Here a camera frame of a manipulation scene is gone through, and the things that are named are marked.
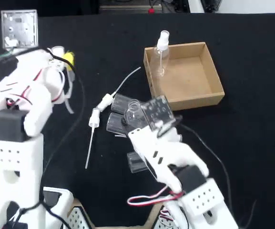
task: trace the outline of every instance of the pump nozzle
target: pump nozzle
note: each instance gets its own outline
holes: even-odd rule
[[[167,30],[161,31],[161,36],[157,42],[157,49],[164,51],[168,49],[169,44],[169,32]]]

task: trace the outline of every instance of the black tablecloth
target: black tablecloth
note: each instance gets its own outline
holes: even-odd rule
[[[62,45],[75,53],[76,68],[87,91],[80,127],[52,160],[45,185],[67,188],[85,206],[96,226],[142,225],[150,207],[126,204],[133,195],[162,187],[148,171],[131,174],[126,154],[130,142],[105,130],[109,109],[95,132],[89,169],[84,169],[92,108],[122,79],[143,65],[144,47],[154,46],[159,32],[169,30],[170,44],[206,42],[225,90],[217,106],[176,112],[224,161],[231,180],[235,218],[244,225],[257,200],[250,228],[275,228],[275,15],[122,15],[39,19],[41,46]],[[15,63],[0,63],[0,80]],[[146,101],[150,92],[144,68],[120,93]],[[47,122],[45,161],[78,115],[81,91],[75,83],[71,104],[54,107]],[[223,170],[191,134],[180,130],[210,169],[224,196]]]

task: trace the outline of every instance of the clear plastic cup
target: clear plastic cup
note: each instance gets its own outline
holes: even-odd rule
[[[128,134],[122,125],[122,118],[122,114],[110,113],[106,128],[107,131],[121,135]]]
[[[138,153],[128,153],[127,158],[132,173],[137,173],[148,169],[147,165],[143,162]]]

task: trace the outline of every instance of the cardboard box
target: cardboard box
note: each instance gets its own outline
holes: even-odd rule
[[[174,111],[218,104],[225,94],[205,42],[170,45],[169,49],[165,75],[157,79],[150,70],[153,48],[145,48],[143,63],[152,97],[164,94]]]

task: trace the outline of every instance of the mounting plate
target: mounting plate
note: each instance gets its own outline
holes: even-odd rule
[[[152,131],[175,121],[175,117],[164,95],[142,104],[141,108]]]
[[[36,10],[2,10],[3,48],[38,46],[38,15]]]

